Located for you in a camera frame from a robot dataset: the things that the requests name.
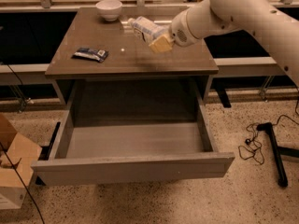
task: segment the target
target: small bowl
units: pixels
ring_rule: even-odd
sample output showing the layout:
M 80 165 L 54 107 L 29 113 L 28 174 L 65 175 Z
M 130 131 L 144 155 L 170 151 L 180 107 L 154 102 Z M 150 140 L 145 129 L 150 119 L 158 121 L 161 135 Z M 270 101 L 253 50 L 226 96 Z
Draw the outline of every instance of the small bowl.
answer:
M 115 21 L 121 14 L 122 2 L 119 0 L 102 0 L 96 5 L 98 13 L 106 21 Z

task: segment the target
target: desk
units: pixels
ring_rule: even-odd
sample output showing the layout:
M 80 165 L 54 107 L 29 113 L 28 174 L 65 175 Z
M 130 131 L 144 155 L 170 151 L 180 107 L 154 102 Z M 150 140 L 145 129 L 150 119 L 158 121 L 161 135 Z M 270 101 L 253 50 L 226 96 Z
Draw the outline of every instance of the desk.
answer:
M 74 81 L 47 161 L 32 167 L 48 185 L 224 176 L 233 153 L 214 143 L 202 96 L 218 68 L 203 41 L 153 54 L 126 27 L 143 14 L 169 21 L 179 7 L 125 7 L 106 22 L 81 8 L 46 76 Z M 73 59 L 79 47 L 106 49 L 103 63 Z

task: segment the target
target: open drawer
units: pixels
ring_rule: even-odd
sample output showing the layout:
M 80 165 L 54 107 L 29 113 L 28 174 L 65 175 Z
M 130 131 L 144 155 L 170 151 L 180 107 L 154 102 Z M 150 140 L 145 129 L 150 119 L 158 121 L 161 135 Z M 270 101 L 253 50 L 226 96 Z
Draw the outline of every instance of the open drawer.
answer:
M 223 177 L 220 153 L 191 78 L 78 80 L 47 161 L 46 185 Z

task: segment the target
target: power cord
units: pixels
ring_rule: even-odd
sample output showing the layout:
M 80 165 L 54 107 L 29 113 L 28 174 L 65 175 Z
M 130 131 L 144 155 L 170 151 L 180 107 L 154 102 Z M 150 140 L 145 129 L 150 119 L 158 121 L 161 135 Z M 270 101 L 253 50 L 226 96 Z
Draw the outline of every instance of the power cord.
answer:
M 259 132 L 256 130 L 256 127 L 258 125 L 259 123 L 252 123 L 246 128 L 248 132 L 252 133 L 252 138 L 246 139 L 245 140 L 246 146 L 239 146 L 238 150 L 239 150 L 239 156 L 242 160 L 246 161 L 249 159 L 254 159 L 256 162 L 262 165 L 264 164 L 262 143 L 256 140 L 259 135 Z
M 23 83 L 22 83 L 22 81 L 21 81 L 21 79 L 20 79 L 20 77 L 18 76 L 18 74 L 17 73 L 15 73 L 15 71 L 10 67 L 10 65 L 9 64 L 7 64 L 7 63 L 3 63 L 3 62 L 0 62 L 0 65 L 6 65 L 10 70 L 11 70 L 11 72 L 13 73 L 13 75 L 15 75 L 16 76 L 16 78 L 19 80 L 19 82 L 21 83 L 21 85 L 23 86 Z
M 299 97 L 297 99 L 297 104 L 296 104 L 296 107 L 295 107 L 295 113 L 296 113 L 297 116 L 299 116 L 298 106 L 299 106 Z M 273 126 L 278 126 L 282 118 L 289 119 L 294 124 L 299 126 L 299 122 L 295 121 L 294 119 L 292 119 L 291 117 L 289 117 L 287 115 L 279 116 L 277 122 L 275 124 L 273 124 Z M 259 124 L 260 123 L 252 123 L 246 128 L 246 130 L 248 132 L 252 133 L 252 138 L 251 139 L 249 139 L 249 138 L 246 139 L 245 140 L 246 145 L 245 146 L 239 146 L 238 151 L 239 151 L 239 156 L 242 160 L 246 161 L 246 160 L 249 160 L 249 159 L 254 159 L 256 162 L 258 162 L 260 165 L 262 165 L 262 164 L 264 164 L 264 156 L 263 156 L 263 153 L 262 153 L 262 143 L 257 140 L 259 132 L 256 129 L 256 127 Z
M 41 215 L 41 212 L 40 212 L 40 210 L 39 210 L 39 208 L 38 208 L 38 206 L 37 206 L 37 204 L 36 204 L 35 199 L 34 199 L 33 196 L 31 195 L 29 189 L 28 189 L 28 188 L 26 187 L 26 185 L 24 184 L 23 180 L 21 179 L 21 176 L 20 176 L 19 172 L 17 171 L 15 165 L 12 163 L 12 161 L 11 161 L 11 159 L 9 158 L 8 154 L 5 152 L 5 149 L 4 149 L 4 147 L 3 147 L 3 145 L 2 145 L 1 142 L 0 142 L 0 147 L 1 147 L 2 150 L 4 151 L 4 154 L 6 155 L 6 157 L 7 157 L 8 161 L 9 161 L 10 165 L 12 166 L 13 170 L 16 172 L 17 176 L 19 177 L 21 183 L 22 183 L 23 186 L 25 187 L 25 189 L 26 189 L 28 195 L 30 196 L 32 202 L 33 202 L 34 205 L 36 206 L 37 212 L 38 212 L 38 214 L 39 214 L 39 216 L 40 216 L 40 218 L 41 218 L 42 223 L 45 224 L 44 218 L 43 218 L 43 216 Z

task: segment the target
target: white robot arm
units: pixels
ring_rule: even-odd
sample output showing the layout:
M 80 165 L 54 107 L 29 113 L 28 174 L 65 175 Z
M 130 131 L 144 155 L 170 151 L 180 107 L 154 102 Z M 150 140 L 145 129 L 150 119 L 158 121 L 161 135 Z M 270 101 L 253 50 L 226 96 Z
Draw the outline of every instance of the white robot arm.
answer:
M 210 35 L 245 30 L 299 86 L 299 21 L 267 0 L 204 0 L 170 25 L 175 44 L 187 47 Z

